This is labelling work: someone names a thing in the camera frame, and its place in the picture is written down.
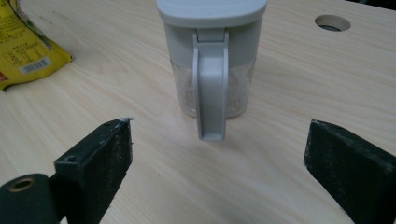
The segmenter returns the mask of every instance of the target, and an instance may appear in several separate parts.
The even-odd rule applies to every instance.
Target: wooden table
[[[134,117],[134,162],[102,223],[352,223],[303,165],[310,120],[396,155],[395,11],[270,0],[248,109],[207,143],[179,109],[154,0],[21,3],[74,61],[0,92],[1,185],[52,175],[97,126]],[[320,29],[324,14],[351,28]]]

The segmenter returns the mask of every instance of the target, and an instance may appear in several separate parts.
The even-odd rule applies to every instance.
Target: plastic bag
[[[0,0],[0,90],[48,77],[71,61],[69,53],[35,27],[18,0]]]

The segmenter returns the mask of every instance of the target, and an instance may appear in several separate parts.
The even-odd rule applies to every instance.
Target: pitcher handle
[[[228,90],[228,32],[197,30],[193,35],[192,78],[198,135],[204,141],[222,141],[225,135]]]

